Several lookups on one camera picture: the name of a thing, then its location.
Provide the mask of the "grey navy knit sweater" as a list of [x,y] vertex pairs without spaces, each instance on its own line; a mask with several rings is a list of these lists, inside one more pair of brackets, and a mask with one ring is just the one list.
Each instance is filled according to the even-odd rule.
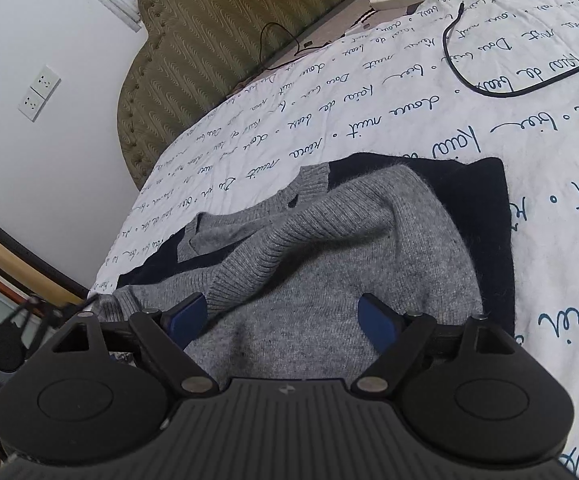
[[503,164],[359,153],[304,166],[257,205],[198,214],[92,309],[122,322],[193,294],[208,321],[187,353],[217,382],[359,376],[376,356],[358,322],[365,294],[446,325],[483,314],[513,332]]

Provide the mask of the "gold black rolled tube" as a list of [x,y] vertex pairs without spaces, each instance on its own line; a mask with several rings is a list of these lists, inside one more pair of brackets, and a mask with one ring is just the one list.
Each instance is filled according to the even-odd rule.
[[68,278],[0,228],[0,292],[22,301],[22,295],[36,295],[52,304],[76,304],[88,296],[88,289]]

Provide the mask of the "white script-print bed quilt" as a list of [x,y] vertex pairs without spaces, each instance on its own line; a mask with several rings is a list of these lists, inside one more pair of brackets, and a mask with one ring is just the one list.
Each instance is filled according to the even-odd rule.
[[247,79],[158,158],[93,288],[111,292],[201,211],[355,152],[501,159],[517,341],[567,388],[579,477],[579,0],[427,0]]

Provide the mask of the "olive upholstered headboard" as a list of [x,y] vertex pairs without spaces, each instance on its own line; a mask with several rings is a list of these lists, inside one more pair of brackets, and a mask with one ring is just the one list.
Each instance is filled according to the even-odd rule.
[[120,148],[136,186],[186,128],[345,0],[137,0],[147,32],[122,84]]

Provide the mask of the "white wall socket pair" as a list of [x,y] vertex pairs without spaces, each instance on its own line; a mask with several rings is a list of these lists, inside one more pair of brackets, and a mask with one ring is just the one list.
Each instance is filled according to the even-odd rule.
[[62,78],[58,73],[55,73],[50,66],[45,65],[24,92],[24,96],[18,104],[20,113],[30,122],[35,122],[44,105],[61,82]]

